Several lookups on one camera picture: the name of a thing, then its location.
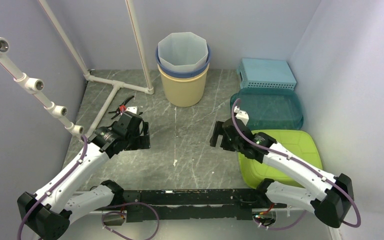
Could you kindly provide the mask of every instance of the gray marble floor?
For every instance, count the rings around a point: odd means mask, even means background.
[[[145,86],[141,70],[100,70],[97,77]],[[111,179],[127,190],[247,188],[235,152],[210,147],[215,121],[229,118],[229,100],[239,90],[235,70],[209,70],[201,101],[192,107],[176,107],[166,99],[158,71],[151,71],[155,94],[130,89],[118,91],[109,110],[128,96],[128,107],[138,106],[149,122],[151,148],[123,151],[98,169],[81,187],[89,190]],[[107,99],[112,86],[89,82],[76,124],[89,128]],[[105,114],[99,126],[108,126],[112,114]],[[71,140],[64,166],[79,152],[82,144]]]

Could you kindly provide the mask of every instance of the light blue plastic basket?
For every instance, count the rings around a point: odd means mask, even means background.
[[[236,70],[240,88],[294,90],[297,81],[286,61],[242,58]]]

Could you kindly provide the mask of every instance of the teal plastic tray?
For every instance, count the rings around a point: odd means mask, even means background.
[[[248,113],[248,128],[300,130],[303,110],[294,91],[284,88],[243,88],[230,98],[230,109],[240,98],[240,109]]]

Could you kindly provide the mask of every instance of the white wall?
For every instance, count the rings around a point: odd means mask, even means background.
[[[85,80],[40,5],[0,0],[0,37],[8,39],[15,64],[43,79],[43,92],[66,106],[74,120]],[[21,222],[17,198],[61,170],[69,142],[64,126],[0,66],[0,240],[16,238]]]
[[[323,0],[289,63],[303,129],[325,168],[353,180],[362,225],[343,238],[384,239],[384,0]]]
[[[320,0],[135,0],[146,59],[170,33],[194,32],[213,51],[211,68],[236,69],[241,58],[286,60]],[[89,68],[140,69],[125,1],[49,1]]]

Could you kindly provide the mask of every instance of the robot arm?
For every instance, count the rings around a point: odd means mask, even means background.
[[[335,176],[310,165],[288,151],[276,139],[263,132],[253,134],[246,127],[248,114],[243,110],[239,110],[239,108],[235,108],[234,112],[236,113],[235,123],[238,129],[255,144],[250,144],[239,134],[233,119],[230,118],[225,122],[216,122],[210,146],[215,147],[218,136],[222,135],[220,146],[224,150],[240,152],[249,159],[254,159],[261,164],[267,164],[291,176],[304,188],[284,185],[266,178],[256,190],[268,204],[282,203],[305,209],[314,213],[326,225],[339,228],[351,207],[351,203],[329,182],[335,183],[351,198],[354,198],[351,179],[345,174]],[[255,145],[263,146],[269,150],[261,149]]]
[[[83,160],[80,151],[44,187],[34,194],[25,192],[18,198],[21,218],[24,218],[32,206],[39,202],[27,218],[25,223],[27,226],[43,239],[56,240],[63,235],[70,224],[91,211],[125,202],[123,188],[111,180],[104,181],[98,187],[81,195],[73,196],[73,193],[113,155],[126,150],[150,148],[149,125],[136,112],[136,107],[129,107],[110,127],[96,129],[88,139],[87,153]],[[50,187],[60,181],[61,183],[49,192]]]

